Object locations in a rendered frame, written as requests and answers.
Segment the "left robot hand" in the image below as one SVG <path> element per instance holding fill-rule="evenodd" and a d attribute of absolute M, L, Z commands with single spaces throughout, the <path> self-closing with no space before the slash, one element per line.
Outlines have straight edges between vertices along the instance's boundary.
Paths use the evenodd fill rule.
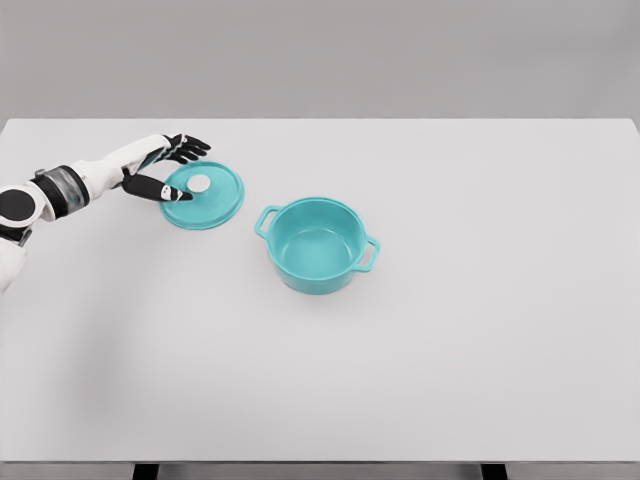
<path fill-rule="evenodd" d="M 175 136 L 154 134 L 126 145 L 109 154 L 100 163 L 109 167 L 106 187 L 121 187 L 127 194 L 156 202 L 179 202 L 193 199 L 168 184 L 141 174 L 146 167 L 174 161 L 180 165 L 199 161 L 211 150 L 211 146 L 187 134 Z"/>

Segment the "teal pot lid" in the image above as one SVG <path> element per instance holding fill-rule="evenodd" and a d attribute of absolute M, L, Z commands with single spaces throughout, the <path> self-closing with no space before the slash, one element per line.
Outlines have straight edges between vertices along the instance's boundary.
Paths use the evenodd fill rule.
<path fill-rule="evenodd" d="M 202 192 L 194 192 L 188 186 L 189 180 L 197 175 L 203 175 L 209 181 L 209 186 Z M 225 223 L 238 212 L 244 200 L 240 176 L 229 167 L 212 161 L 183 165 L 165 182 L 193 196 L 188 201 L 159 204 L 167 221 L 187 230 L 205 230 Z"/>

